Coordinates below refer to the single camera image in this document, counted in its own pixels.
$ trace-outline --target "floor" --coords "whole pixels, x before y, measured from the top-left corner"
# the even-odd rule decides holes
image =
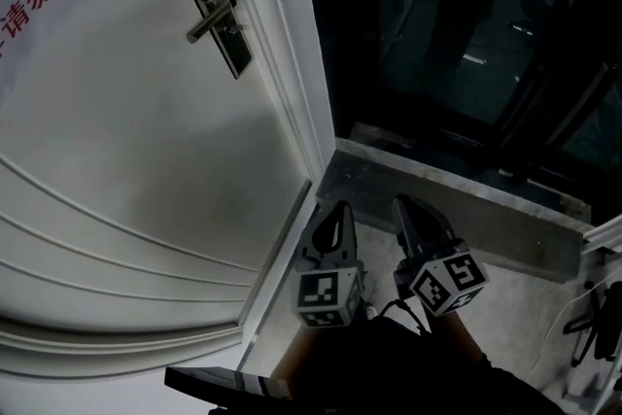
[[[357,224],[357,237],[359,259],[364,261],[368,272],[363,297],[380,309],[397,297],[392,272],[402,258],[401,248],[393,235],[365,225]],[[582,277],[565,285],[491,265],[487,265],[487,269],[490,284],[459,314],[493,366],[528,380],[556,402],[564,393],[580,396],[598,389],[604,382],[609,363],[596,362],[590,353],[582,365],[570,368],[577,339],[584,341],[586,337],[562,335],[563,325],[587,309],[588,298],[569,306],[551,332],[544,350],[542,343],[564,305],[585,292],[586,276],[598,282],[605,275],[599,257],[589,258],[582,269]],[[280,361],[300,328],[292,313],[291,299],[288,279],[274,301],[243,371],[269,376]],[[427,324],[418,299],[411,298],[409,305]],[[410,317],[395,307],[387,316],[413,329]]]

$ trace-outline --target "white door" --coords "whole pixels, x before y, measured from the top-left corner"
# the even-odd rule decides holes
[[[234,80],[211,36],[187,41],[199,20],[193,0],[87,0],[36,50],[0,109],[0,315],[236,320],[306,173],[257,61]]]

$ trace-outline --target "white marker cube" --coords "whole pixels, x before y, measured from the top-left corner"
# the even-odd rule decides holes
[[[363,286],[357,267],[296,272],[294,312],[305,327],[349,326]]]
[[[484,265],[464,252],[426,262],[410,290],[439,317],[469,304],[488,282]]]

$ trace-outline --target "black cable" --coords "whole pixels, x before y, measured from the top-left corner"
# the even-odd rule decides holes
[[[421,323],[421,320],[419,320],[417,318],[417,315],[415,315],[413,313],[413,311],[410,309],[410,306],[408,306],[406,304],[406,302],[403,299],[396,299],[394,301],[391,301],[389,304],[387,304],[382,311],[380,312],[380,315],[378,315],[379,317],[384,317],[385,313],[387,313],[387,310],[389,308],[391,308],[392,306],[397,306],[397,308],[399,308],[400,310],[405,311],[406,313],[408,313],[408,315],[410,315],[412,317],[412,319],[417,322],[417,327],[419,329],[419,332],[421,333],[423,332],[427,332],[426,328],[424,327],[424,325]]]

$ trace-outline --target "person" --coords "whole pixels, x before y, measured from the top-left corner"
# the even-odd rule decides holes
[[[353,413],[564,413],[492,367],[457,312],[426,313],[431,331],[421,335],[384,316],[302,329],[272,378],[287,381],[294,399]]]

